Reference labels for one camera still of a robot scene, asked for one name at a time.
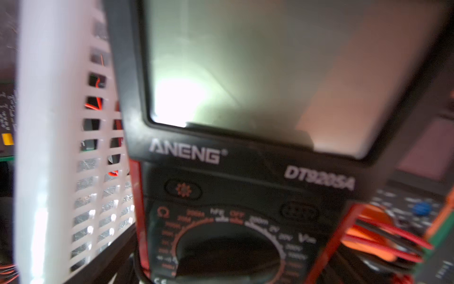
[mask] backlight button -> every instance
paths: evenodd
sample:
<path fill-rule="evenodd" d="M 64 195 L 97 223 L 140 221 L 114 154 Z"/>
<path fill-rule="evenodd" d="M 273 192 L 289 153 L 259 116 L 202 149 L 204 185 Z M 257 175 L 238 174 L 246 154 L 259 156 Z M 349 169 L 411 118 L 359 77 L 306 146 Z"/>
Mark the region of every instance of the backlight button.
<path fill-rule="evenodd" d="M 167 193 L 182 199 L 197 199 L 202 194 L 200 187 L 194 183 L 171 179 L 165 187 Z"/>

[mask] circuit board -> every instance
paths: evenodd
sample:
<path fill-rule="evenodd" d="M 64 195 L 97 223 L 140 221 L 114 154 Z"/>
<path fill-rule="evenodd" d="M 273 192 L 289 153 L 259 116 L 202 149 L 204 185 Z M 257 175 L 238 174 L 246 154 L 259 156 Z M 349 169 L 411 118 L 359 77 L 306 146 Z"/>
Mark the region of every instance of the circuit board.
<path fill-rule="evenodd" d="M 14 157 L 16 94 L 13 83 L 0 84 L 0 161 Z"/>
<path fill-rule="evenodd" d="M 432 225 L 443 203 L 442 196 L 397 182 L 377 190 L 370 202 L 393 217 L 397 227 L 420 236 Z"/>
<path fill-rule="evenodd" d="M 416 284 L 454 283 L 454 214 L 430 240 L 436 247 L 415 275 Z"/>

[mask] digital multimeter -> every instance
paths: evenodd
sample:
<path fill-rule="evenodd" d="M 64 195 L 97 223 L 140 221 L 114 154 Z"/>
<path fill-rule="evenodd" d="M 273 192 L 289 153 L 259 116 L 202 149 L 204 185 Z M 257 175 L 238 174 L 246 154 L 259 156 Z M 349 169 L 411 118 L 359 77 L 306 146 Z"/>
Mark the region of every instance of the digital multimeter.
<path fill-rule="evenodd" d="M 144 268 L 292 284 L 449 97 L 448 1 L 105 1 Z"/>

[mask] red and black wires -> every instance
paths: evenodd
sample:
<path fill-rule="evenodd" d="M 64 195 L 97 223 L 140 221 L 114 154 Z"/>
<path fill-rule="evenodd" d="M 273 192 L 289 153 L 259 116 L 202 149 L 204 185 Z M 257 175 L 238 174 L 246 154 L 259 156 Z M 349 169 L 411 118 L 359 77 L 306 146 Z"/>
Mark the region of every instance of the red and black wires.
<path fill-rule="evenodd" d="M 102 56 L 101 56 L 101 63 L 104 66 L 104 60 L 103 60 Z M 95 84 L 94 84 L 94 87 L 99 89 L 101 87 L 101 84 L 104 85 L 101 82 L 101 78 L 97 77 L 96 81 L 95 81 Z M 102 100 L 102 98 L 96 97 L 96 105 L 87 102 L 85 104 L 85 107 L 87 109 L 91 109 L 91 110 L 103 110 L 103 100 Z M 115 123 L 114 124 L 114 126 L 115 126 L 114 129 L 117 129 L 117 130 L 121 130 L 122 129 L 120 120 L 115 120 L 114 123 Z M 118 147 L 121 147 L 122 143 L 123 143 L 123 138 L 118 138 Z M 117 177 L 118 176 L 118 171 L 115 170 L 115 171 L 112 171 L 112 172 L 108 172 L 107 174 L 109 176 L 112 176 L 112 177 Z"/>
<path fill-rule="evenodd" d="M 424 249 L 433 246 L 416 235 L 395 227 L 388 216 L 377 214 L 379 208 L 363 211 L 353 227 L 342 238 L 364 263 L 390 273 L 392 284 L 412 284 L 411 273 L 417 263 L 423 262 Z"/>
<path fill-rule="evenodd" d="M 8 284 L 19 277 L 15 264 L 0 264 L 0 284 Z"/>

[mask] lcd screen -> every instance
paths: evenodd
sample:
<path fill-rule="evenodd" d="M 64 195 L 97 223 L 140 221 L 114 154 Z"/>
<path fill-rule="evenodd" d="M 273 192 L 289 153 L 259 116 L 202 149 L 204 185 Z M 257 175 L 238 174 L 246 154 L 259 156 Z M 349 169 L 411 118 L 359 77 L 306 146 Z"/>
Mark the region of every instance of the lcd screen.
<path fill-rule="evenodd" d="M 361 159 L 442 1 L 144 0 L 150 118 Z"/>

